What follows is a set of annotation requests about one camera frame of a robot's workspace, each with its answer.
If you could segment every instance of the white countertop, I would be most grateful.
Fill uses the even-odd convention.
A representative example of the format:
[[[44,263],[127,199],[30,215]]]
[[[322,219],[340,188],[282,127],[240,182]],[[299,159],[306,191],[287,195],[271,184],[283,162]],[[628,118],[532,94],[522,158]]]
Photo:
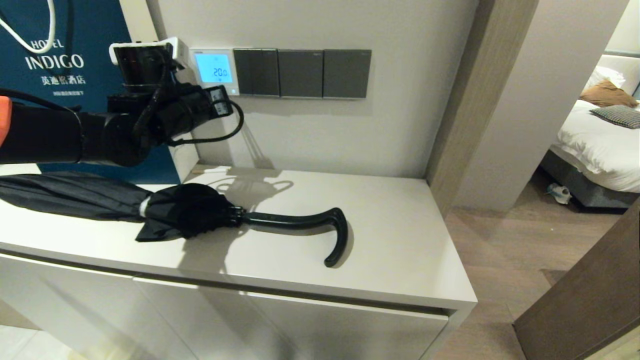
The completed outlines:
[[[311,215],[340,207],[351,228],[344,260],[326,268],[335,232],[294,236],[246,227],[190,240],[134,241],[142,224],[37,213],[0,200],[0,249],[128,271],[457,308],[477,302],[424,180],[217,168],[190,180],[238,206]],[[0,175],[37,172],[0,166]],[[160,190],[162,185],[144,186]]]

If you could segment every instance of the wall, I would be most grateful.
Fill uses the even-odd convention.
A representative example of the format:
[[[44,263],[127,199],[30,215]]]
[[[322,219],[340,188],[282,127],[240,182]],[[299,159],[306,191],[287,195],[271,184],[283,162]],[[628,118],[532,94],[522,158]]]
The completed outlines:
[[[540,0],[456,204],[508,210],[555,138],[627,0]]]
[[[640,0],[630,0],[607,50],[640,53]]]
[[[363,101],[240,97],[246,128],[200,145],[209,163],[424,175],[477,1],[148,0],[161,37],[188,46],[372,49]],[[213,121],[194,136],[230,131]]]

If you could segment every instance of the white bedsheet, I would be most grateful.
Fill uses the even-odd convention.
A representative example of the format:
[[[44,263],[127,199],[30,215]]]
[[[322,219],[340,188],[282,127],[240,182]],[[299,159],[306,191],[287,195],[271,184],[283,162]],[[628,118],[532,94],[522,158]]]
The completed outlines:
[[[566,159],[574,157],[582,164],[576,167],[600,186],[640,193],[640,129],[627,129],[592,115],[589,110],[597,107],[578,100],[551,150],[576,166]]]

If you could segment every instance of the umbrella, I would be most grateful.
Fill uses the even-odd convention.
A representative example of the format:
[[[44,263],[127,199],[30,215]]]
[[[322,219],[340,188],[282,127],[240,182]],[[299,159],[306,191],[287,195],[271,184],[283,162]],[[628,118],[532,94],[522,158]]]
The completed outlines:
[[[327,267],[340,260],[348,238],[347,220],[339,208],[302,217],[249,213],[214,188],[202,184],[182,184],[154,193],[94,174],[50,172],[0,176],[0,199],[45,213],[144,222],[136,241],[192,238],[219,227],[242,224],[286,230],[332,225],[338,239],[324,260]]]

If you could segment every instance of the gray switch panel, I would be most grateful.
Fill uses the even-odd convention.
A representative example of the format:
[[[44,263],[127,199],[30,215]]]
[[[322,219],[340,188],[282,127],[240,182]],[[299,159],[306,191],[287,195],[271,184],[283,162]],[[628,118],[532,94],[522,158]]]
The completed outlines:
[[[322,50],[278,50],[278,67],[281,96],[322,97]]]
[[[234,49],[234,58],[240,94],[280,96],[276,49]]]
[[[323,97],[367,97],[370,64],[371,50],[325,50]]]

